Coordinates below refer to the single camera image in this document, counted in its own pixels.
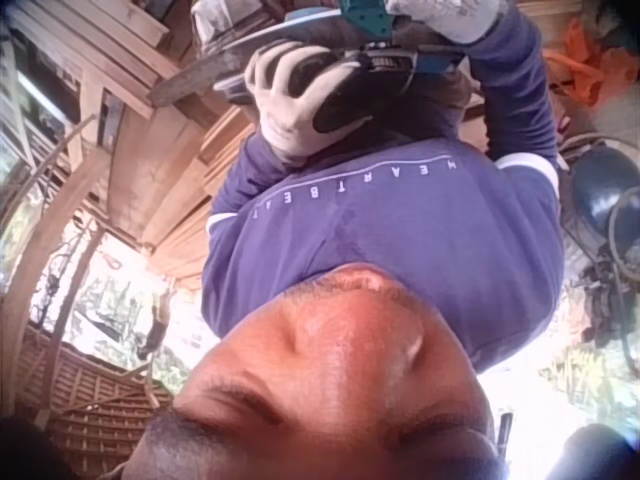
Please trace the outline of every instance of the sleeve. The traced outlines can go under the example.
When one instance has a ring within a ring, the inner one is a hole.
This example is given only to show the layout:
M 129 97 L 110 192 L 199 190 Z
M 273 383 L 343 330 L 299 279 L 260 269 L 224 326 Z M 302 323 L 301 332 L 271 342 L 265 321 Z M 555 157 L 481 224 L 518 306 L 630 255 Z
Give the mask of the sleeve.
M 489 35 L 464 49 L 486 99 L 489 158 L 527 153 L 555 166 L 555 124 L 536 26 L 509 3 Z
M 213 202 L 213 214 L 235 214 L 249 201 L 279 183 L 289 170 L 260 132 L 247 139 Z

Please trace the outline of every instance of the eye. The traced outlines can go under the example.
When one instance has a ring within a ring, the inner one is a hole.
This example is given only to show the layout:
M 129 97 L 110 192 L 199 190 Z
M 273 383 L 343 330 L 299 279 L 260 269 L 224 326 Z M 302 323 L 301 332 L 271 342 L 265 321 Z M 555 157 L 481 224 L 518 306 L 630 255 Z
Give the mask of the eye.
M 446 432 L 465 428 L 468 420 L 461 415 L 440 415 L 401 427 L 395 434 L 395 448 L 403 449 L 431 441 Z
M 277 426 L 283 423 L 282 417 L 262 397 L 250 390 L 237 386 L 216 386 L 208 396 L 219 403 L 237 409 L 245 409 L 260 417 L 265 423 Z

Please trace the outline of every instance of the white glove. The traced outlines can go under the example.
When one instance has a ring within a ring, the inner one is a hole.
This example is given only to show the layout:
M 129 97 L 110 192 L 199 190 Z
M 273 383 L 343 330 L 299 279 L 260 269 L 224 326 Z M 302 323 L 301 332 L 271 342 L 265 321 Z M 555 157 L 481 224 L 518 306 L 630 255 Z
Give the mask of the white glove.
M 424 22 L 449 40 L 477 42 L 501 18 L 508 0 L 384 0 L 391 15 Z
M 301 96 L 292 96 L 290 79 L 296 67 L 313 56 L 324 54 L 325 60 L 331 58 L 327 55 L 329 52 L 324 47 L 290 41 L 258 50 L 249 61 L 245 82 L 260 111 L 262 135 L 282 157 L 309 157 L 344 139 L 369 120 L 363 118 L 329 133 L 320 133 L 313 126 L 316 113 L 329 95 L 360 68 L 357 61 L 341 62 L 327 68 Z

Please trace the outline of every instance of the mustache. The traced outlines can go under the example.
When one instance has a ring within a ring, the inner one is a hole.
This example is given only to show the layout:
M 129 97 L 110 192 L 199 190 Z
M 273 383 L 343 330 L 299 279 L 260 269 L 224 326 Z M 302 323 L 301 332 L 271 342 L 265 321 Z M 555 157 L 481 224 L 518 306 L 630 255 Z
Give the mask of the mustache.
M 389 286 L 380 287 L 379 285 L 374 286 L 366 279 L 345 279 L 331 273 L 301 282 L 286 290 L 282 295 L 288 300 L 306 302 L 331 298 L 358 290 L 372 292 L 414 313 L 438 313 L 433 306 L 424 303 L 400 283 L 396 282 Z

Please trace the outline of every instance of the wooden wall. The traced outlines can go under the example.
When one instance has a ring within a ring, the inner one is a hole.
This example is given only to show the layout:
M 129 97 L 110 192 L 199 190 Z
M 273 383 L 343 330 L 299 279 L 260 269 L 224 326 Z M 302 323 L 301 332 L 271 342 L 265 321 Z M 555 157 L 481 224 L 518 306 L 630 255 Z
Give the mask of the wooden wall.
M 32 327 L 25 335 L 18 363 L 18 406 L 25 413 L 40 407 L 49 335 Z M 142 378 L 126 374 L 69 344 L 60 350 L 45 431 L 83 479 L 94 480 L 126 461 L 153 415 Z M 162 383 L 155 381 L 153 392 L 162 406 L 171 403 Z

